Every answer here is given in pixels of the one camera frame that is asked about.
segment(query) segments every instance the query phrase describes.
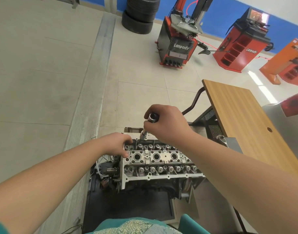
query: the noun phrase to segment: white wall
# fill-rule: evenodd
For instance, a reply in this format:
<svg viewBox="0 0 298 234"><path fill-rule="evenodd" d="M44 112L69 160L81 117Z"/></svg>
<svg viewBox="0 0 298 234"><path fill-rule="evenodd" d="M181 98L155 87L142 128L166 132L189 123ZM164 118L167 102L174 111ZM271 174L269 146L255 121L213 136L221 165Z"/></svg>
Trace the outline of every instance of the white wall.
<svg viewBox="0 0 298 234"><path fill-rule="evenodd" d="M238 0L298 25L298 0Z"/></svg>

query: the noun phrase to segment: engine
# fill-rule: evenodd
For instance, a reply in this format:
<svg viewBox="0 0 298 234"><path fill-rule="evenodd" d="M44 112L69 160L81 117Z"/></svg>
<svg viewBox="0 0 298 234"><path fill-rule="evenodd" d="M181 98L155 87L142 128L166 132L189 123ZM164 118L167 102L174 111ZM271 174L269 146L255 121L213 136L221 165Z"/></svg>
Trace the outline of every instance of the engine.
<svg viewBox="0 0 298 234"><path fill-rule="evenodd" d="M188 197L205 176L186 155L173 146L164 144L148 134L144 140L139 133L126 133L132 144L125 144L128 157L109 157L97 161L101 188L118 192L135 189L163 189L171 198Z"/></svg>

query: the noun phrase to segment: red air hose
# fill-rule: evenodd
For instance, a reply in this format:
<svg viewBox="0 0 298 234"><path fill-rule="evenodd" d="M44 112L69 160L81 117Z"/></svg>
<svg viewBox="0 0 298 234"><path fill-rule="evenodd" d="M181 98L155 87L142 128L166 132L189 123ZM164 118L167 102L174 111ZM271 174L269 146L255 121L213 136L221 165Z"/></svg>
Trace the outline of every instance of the red air hose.
<svg viewBox="0 0 298 234"><path fill-rule="evenodd" d="M197 3L197 2L198 2L198 0L193 1L192 3L190 3L190 4L187 6L187 9L186 9L186 15L188 15L188 8L189 8L192 4ZM202 42L202 43L204 43L204 44L206 44L206 45L208 45L208 46L214 48L215 50L217 50L216 47L214 47L214 46L212 46L211 44L208 44L208 43L202 41L202 40L199 38L198 35L197 35L197 38L199 39L200 42ZM254 59L257 59L257 58L264 58L264 59L266 59L266 60L269 60L269 59L270 59L270 58L266 58L266 57L262 57L262 56L255 57Z"/></svg>

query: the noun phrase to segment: person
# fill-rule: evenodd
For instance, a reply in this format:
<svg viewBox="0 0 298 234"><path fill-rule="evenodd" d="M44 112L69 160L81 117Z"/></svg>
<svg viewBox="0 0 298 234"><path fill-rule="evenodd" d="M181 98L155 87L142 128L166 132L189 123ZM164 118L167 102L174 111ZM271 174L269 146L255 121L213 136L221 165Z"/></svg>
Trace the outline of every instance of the person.
<svg viewBox="0 0 298 234"><path fill-rule="evenodd" d="M144 129L173 145L200 168L258 233L298 233L298 177L240 154L193 132L172 106L152 105L145 113L160 115ZM126 134L92 139L20 172L0 184L0 234L29 234L48 218L68 192L104 154L127 157ZM156 220L106 220L97 232L177 233Z"/></svg>

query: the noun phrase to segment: car taillight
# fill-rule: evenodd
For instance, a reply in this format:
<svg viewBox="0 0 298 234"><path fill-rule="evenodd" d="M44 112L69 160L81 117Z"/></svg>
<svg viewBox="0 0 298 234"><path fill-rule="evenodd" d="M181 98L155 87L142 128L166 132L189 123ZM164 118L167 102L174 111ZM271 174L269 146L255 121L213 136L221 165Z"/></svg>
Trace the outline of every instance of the car taillight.
<svg viewBox="0 0 298 234"><path fill-rule="evenodd" d="M280 102L280 106L286 117L298 115L298 94Z"/></svg>

